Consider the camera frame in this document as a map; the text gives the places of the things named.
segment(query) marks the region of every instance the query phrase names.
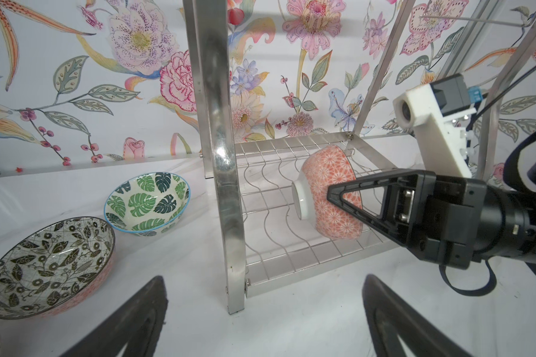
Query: orange patterned bowl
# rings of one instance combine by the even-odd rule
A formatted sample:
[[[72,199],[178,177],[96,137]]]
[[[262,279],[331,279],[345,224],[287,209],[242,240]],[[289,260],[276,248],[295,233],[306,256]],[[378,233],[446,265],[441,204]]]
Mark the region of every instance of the orange patterned bowl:
[[[310,155],[302,165],[300,177],[292,183],[298,218],[308,220],[321,235],[330,239],[359,238],[363,223],[327,200],[329,185],[355,179],[348,158],[336,145],[326,146]],[[362,208],[359,192],[350,192],[343,197]]]

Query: metal bar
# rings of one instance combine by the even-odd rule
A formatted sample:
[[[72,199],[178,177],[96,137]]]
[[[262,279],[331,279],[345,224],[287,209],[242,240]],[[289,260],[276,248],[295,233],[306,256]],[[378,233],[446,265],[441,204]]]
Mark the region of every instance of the metal bar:
[[[505,90],[514,80],[518,72],[527,63],[536,51],[536,20],[527,35],[520,42],[516,52],[510,57],[507,64],[498,74],[492,88],[486,98],[490,103]],[[479,161],[475,178],[487,181],[493,173],[494,154],[496,152],[496,138],[498,134],[498,116],[502,99],[496,102],[482,115],[482,127],[480,131]]]
[[[472,16],[479,19],[491,18],[498,11],[500,0],[481,0]],[[473,47],[476,47],[484,39],[481,32],[485,29],[483,22],[469,22],[462,32],[461,38],[453,47],[448,59],[437,75],[437,79],[445,78],[449,75],[459,73],[465,67],[465,61],[471,53]]]
[[[200,53],[197,43],[197,29],[195,27],[195,14],[193,1],[183,0],[185,8],[185,22],[187,25],[188,53],[191,55],[191,71],[193,72],[193,86],[195,102],[197,103],[197,120],[200,134],[200,148],[205,166],[205,178],[213,177],[212,150],[210,146],[210,129],[208,127],[208,113],[203,92],[202,71],[200,70]]]
[[[421,15],[419,17],[428,18],[428,19],[466,20],[466,21],[474,21],[474,22],[485,22],[486,24],[496,24],[496,25],[505,25],[505,26],[514,26],[514,27],[524,27],[524,25],[515,24],[514,22],[485,20],[485,19],[477,19],[477,18],[472,18],[472,17],[451,17],[451,16],[434,16],[434,15]]]
[[[365,95],[364,103],[362,104],[361,110],[359,111],[356,125],[351,132],[354,137],[358,137],[359,133],[361,132],[361,129],[363,129],[364,127],[365,120],[367,119],[369,111],[372,109],[373,101],[375,101],[375,97],[377,95],[377,92],[379,91],[379,87],[381,86],[383,77],[385,77],[387,69],[391,64],[391,60],[395,55],[397,45],[399,45],[401,33],[403,33],[403,29],[407,26],[407,20],[414,4],[415,0],[403,1],[403,5],[401,6],[399,13],[397,14],[397,19],[395,19],[394,22],[395,26],[389,34],[389,39],[387,40],[385,51],[381,56],[381,62],[377,71],[377,75],[373,77],[372,85],[369,88],[367,94]]]
[[[226,1],[194,1],[193,10],[225,253],[228,311],[233,314],[244,309],[246,248],[230,120]]]

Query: wire rack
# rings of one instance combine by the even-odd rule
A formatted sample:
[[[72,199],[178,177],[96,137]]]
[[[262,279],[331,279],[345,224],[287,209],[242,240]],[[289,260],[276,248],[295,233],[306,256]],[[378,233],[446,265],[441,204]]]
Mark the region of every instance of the wire rack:
[[[365,256],[394,247],[389,239],[365,225],[356,240],[331,240],[307,221],[299,220],[292,199],[292,181],[298,178],[304,161],[328,145],[343,149],[357,177],[382,171],[359,151],[349,148],[347,141],[321,135],[236,144],[246,239],[247,296],[305,279],[308,268],[328,263],[325,271],[363,258],[361,253],[369,248],[375,249]],[[383,190],[362,191],[361,195],[364,208],[378,214]],[[349,255],[353,259],[340,259]],[[321,270],[307,275],[319,274]],[[302,273],[302,277],[292,276],[297,273]]]

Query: purple flower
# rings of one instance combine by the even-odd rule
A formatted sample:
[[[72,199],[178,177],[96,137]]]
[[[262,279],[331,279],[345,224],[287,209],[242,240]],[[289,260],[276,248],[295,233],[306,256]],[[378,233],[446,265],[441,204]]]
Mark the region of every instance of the purple flower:
[[[238,76],[246,77],[248,82],[252,82],[254,80],[254,75],[258,73],[258,69],[255,67],[256,61],[252,61],[248,64],[248,60],[246,59],[242,62],[242,67],[236,67],[236,71],[238,71]]]
[[[236,95],[240,95],[242,91],[249,91],[251,90],[252,84],[248,82],[248,78],[245,76],[239,75],[238,78],[233,77],[234,84],[230,86],[230,89],[234,90],[234,93]]]

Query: black cable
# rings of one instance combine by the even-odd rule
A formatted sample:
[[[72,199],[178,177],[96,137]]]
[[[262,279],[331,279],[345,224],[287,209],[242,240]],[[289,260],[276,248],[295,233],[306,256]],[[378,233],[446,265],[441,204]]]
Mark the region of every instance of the black cable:
[[[518,85],[520,82],[522,82],[524,79],[526,79],[526,77],[528,77],[529,75],[531,75],[535,71],[536,71],[536,66],[532,67],[528,72],[523,74],[520,78],[518,78],[516,81],[514,81],[514,83],[512,83],[510,86],[508,86],[508,88],[503,90],[501,94],[496,96],[496,98],[494,98],[492,102],[488,103],[484,108],[482,108],[481,111],[479,111],[478,113],[474,114],[470,118],[470,123],[466,126],[466,130],[472,130],[474,123],[477,121],[478,118],[480,118],[485,113],[485,111],[487,111],[490,108],[492,108],[492,106],[496,102],[498,102],[500,99],[502,99],[502,97],[505,96],[510,90],[512,90],[514,87],[516,87],[516,85]]]

